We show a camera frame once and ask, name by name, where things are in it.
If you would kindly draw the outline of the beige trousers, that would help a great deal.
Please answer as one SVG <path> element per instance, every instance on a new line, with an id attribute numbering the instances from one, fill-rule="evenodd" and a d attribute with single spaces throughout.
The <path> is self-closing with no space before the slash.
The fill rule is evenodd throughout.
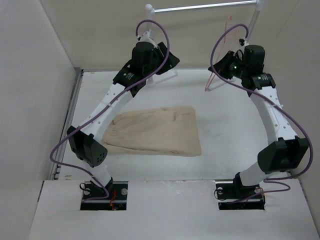
<path id="1" fill-rule="evenodd" d="M 196 111 L 175 106 L 118 114 L 101 144 L 111 155 L 196 157 L 202 154 Z"/>

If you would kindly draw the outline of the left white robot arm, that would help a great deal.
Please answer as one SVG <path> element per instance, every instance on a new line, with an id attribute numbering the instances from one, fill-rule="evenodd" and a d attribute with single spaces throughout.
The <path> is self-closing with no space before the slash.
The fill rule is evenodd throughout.
<path id="1" fill-rule="evenodd" d="M 70 126 L 67 134 L 71 151 L 92 175 L 95 193 L 100 199 L 112 195 L 113 179 L 105 159 L 108 150 L 102 145 L 105 130 L 115 116 L 146 85 L 152 75 L 161 75 L 174 68 L 179 59 L 160 42 L 157 45 L 139 41 L 132 50 L 131 59 L 115 75 L 112 84 L 96 109 L 81 123 L 81 129 Z"/>

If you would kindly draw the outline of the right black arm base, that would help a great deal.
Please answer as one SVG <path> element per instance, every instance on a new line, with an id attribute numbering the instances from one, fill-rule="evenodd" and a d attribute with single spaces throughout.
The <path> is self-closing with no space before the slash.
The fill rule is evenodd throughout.
<path id="1" fill-rule="evenodd" d="M 214 196 L 219 210 L 264 210 L 265 197 L 259 185 L 245 186 L 236 190 L 232 182 L 217 182 Z"/>

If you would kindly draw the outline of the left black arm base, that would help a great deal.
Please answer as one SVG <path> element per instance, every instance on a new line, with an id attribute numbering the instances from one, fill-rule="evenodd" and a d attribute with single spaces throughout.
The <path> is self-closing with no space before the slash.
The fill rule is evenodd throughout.
<path id="1" fill-rule="evenodd" d="M 127 209 L 128 181 L 114 181 L 109 195 L 93 182 L 79 184 L 82 190 L 81 211 L 125 211 Z"/>

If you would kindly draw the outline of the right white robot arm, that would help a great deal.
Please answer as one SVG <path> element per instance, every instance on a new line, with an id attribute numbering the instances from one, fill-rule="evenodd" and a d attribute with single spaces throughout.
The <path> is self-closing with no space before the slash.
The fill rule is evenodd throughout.
<path id="1" fill-rule="evenodd" d="M 241 80 L 238 88 L 247 92 L 262 120 L 267 146 L 257 154 L 257 161 L 239 172 L 233 179 L 232 192 L 245 197 L 250 188 L 278 172 L 296 169 L 311 143 L 299 137 L 291 127 L 293 119 L 283 110 L 277 95 L 276 83 L 264 70 L 265 50 L 259 45 L 247 45 L 226 55 L 209 70 L 226 83 L 232 78 Z"/>

